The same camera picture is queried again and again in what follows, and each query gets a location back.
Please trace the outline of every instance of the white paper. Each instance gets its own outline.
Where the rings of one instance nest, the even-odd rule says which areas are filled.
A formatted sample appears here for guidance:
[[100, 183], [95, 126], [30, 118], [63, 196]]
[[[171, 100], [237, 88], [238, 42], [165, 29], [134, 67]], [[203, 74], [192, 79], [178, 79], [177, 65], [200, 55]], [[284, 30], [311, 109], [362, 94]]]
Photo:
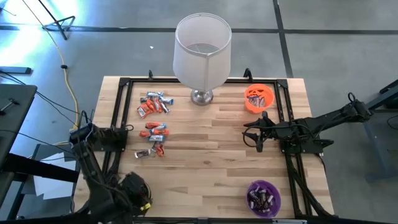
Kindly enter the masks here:
[[[63, 158], [63, 157], [64, 157], [63, 152], [61, 152], [61, 153], [54, 154], [54, 155], [52, 155], [50, 157], [47, 157], [45, 159], [42, 159], [42, 160], [48, 160], [48, 159], [57, 159], [57, 160], [42, 161], [42, 162], [47, 163], [47, 164], [63, 163], [63, 162], [65, 162], [65, 159], [60, 159], [60, 158]], [[46, 179], [48, 179], [48, 178], [43, 178], [43, 177], [39, 177], [39, 176], [33, 176], [33, 180], [34, 180], [34, 184], [35, 184], [36, 196], [39, 196], [39, 195], [43, 194], [44, 190], [46, 189], [46, 187], [56, 187], [56, 186], [46, 186], [45, 185]]]
[[[76, 161], [64, 162], [60, 166], [66, 169], [75, 170]], [[67, 182], [63, 180], [56, 181], [59, 182], [59, 184], [57, 184], [55, 189], [44, 192], [44, 200], [51, 198], [70, 197], [72, 195], [73, 182]]]

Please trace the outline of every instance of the table lamp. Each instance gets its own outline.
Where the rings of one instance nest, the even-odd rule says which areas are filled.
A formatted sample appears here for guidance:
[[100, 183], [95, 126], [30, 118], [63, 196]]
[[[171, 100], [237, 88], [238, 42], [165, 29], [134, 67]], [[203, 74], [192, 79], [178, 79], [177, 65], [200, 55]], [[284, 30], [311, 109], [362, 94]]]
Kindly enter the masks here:
[[212, 89], [222, 85], [231, 71], [231, 28], [209, 13], [187, 16], [175, 31], [173, 71], [192, 89], [191, 100], [204, 106], [213, 99]]

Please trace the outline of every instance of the yellow cable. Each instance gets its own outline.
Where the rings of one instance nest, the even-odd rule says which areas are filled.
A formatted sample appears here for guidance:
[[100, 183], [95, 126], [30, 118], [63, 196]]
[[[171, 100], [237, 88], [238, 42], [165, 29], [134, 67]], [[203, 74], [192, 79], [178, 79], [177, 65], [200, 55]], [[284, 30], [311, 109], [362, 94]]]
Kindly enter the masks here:
[[[52, 42], [54, 43], [55, 47], [58, 50], [58, 53], [61, 57], [61, 61], [62, 61], [62, 65], [65, 64], [65, 62], [63, 61], [63, 56], [60, 50], [60, 47], [58, 46], [58, 44], [56, 43], [56, 41], [54, 40], [54, 38], [51, 36], [50, 32], [47, 30], [47, 28], [43, 25], [43, 23], [40, 21], [40, 19], [36, 16], [36, 14], [32, 11], [32, 9], [26, 4], [25, 0], [22, 0], [24, 2], [24, 4], [26, 5], [26, 7], [29, 9], [29, 11], [33, 14], [33, 16], [37, 19], [37, 21], [40, 23], [40, 25], [42, 25], [42, 27], [45, 29], [45, 31], [48, 33], [48, 35], [50, 36]], [[69, 81], [68, 81], [68, 73], [67, 70], [65, 68], [62, 69], [63, 70], [63, 74], [65, 77], [65, 84], [68, 87], [68, 90], [75, 102], [75, 111], [76, 111], [76, 120], [75, 120], [75, 124], [73, 125], [73, 127], [71, 128], [71, 130], [76, 130], [77, 129], [77, 122], [78, 122], [78, 114], [79, 114], [79, 109], [78, 109], [78, 102], [76, 100], [75, 94], [73, 93], [72, 89], [69, 86]]]

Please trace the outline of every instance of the gray floor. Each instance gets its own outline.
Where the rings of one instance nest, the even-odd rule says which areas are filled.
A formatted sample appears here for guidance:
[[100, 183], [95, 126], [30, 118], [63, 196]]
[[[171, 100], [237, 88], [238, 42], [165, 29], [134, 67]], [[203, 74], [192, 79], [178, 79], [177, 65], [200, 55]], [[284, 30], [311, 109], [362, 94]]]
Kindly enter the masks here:
[[[51, 22], [37, 1], [28, 3], [40, 19]], [[44, 3], [57, 18], [75, 15], [77, 26], [175, 27], [184, 16], [210, 12], [226, 19], [232, 28], [277, 27], [272, 0]], [[398, 29], [398, 3], [394, 0], [280, 0], [279, 4], [286, 29]], [[8, 1], [5, 8], [17, 16], [2, 12], [0, 22], [37, 24], [22, 2]], [[70, 67], [70, 84], [80, 108], [87, 111], [95, 108], [105, 75], [146, 75], [148, 69], [154, 75], [173, 74], [173, 33], [73, 32], [68, 41], [56, 32], [52, 34]], [[305, 79], [314, 116], [345, 105], [350, 91], [357, 99], [369, 101], [398, 77], [398, 35], [287, 35], [286, 39], [294, 77]], [[241, 76], [249, 67], [255, 77], [286, 77], [278, 34], [233, 34], [232, 50], [231, 76]], [[0, 64], [32, 67], [32, 75], [17, 77], [73, 108], [60, 63], [51, 40], [40, 29], [27, 26], [22, 31], [0, 30]], [[8, 83], [1, 78], [0, 82]], [[386, 136], [386, 148], [394, 150], [398, 131], [387, 127], [386, 118], [390, 116], [377, 116], [373, 123], [380, 135]], [[54, 143], [66, 140], [70, 127], [69, 121], [36, 98], [21, 132]], [[363, 126], [344, 124], [322, 136], [335, 140], [325, 152], [325, 162], [336, 214], [398, 223], [398, 179], [373, 184], [364, 179], [366, 174], [378, 171], [378, 164]], [[19, 136], [12, 151], [28, 156], [34, 146], [35, 141]], [[395, 158], [398, 152], [391, 154]], [[6, 210], [5, 204], [0, 215]]]

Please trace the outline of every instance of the purple bowl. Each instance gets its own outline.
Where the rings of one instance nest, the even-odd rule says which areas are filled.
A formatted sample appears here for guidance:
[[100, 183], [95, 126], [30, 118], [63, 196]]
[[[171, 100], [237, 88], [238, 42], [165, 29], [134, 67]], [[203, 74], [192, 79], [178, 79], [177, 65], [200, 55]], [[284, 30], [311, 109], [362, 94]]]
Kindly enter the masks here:
[[[274, 196], [274, 198], [272, 199], [272, 206], [270, 207], [269, 212], [262, 213], [250, 208], [248, 194], [251, 190], [255, 190], [257, 187], [266, 189], [267, 192]], [[246, 203], [252, 213], [257, 215], [259, 218], [272, 218], [276, 216], [280, 210], [280, 195], [276, 187], [274, 187], [271, 183], [266, 182], [265, 180], [256, 180], [250, 184], [248, 191], [246, 192]]]

